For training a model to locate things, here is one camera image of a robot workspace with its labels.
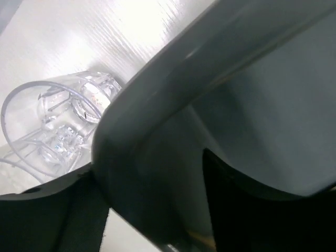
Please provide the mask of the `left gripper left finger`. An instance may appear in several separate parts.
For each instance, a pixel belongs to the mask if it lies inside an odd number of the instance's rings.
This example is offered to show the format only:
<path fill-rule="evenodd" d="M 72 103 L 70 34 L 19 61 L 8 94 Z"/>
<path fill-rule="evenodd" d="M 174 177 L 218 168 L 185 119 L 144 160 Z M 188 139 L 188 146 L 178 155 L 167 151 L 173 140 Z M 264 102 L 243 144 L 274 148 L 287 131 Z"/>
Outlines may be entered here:
<path fill-rule="evenodd" d="M 109 206 L 91 166 L 1 196 L 1 251 L 99 251 Z"/>

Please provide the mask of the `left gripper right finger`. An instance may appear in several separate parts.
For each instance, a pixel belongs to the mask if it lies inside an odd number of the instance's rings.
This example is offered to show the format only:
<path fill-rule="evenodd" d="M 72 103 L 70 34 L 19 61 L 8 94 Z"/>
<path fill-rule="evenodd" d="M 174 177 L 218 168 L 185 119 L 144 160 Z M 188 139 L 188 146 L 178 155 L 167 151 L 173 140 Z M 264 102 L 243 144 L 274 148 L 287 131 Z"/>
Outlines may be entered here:
<path fill-rule="evenodd" d="M 335 191 L 299 196 L 277 190 L 209 149 L 202 162 L 218 251 L 335 251 Z"/>

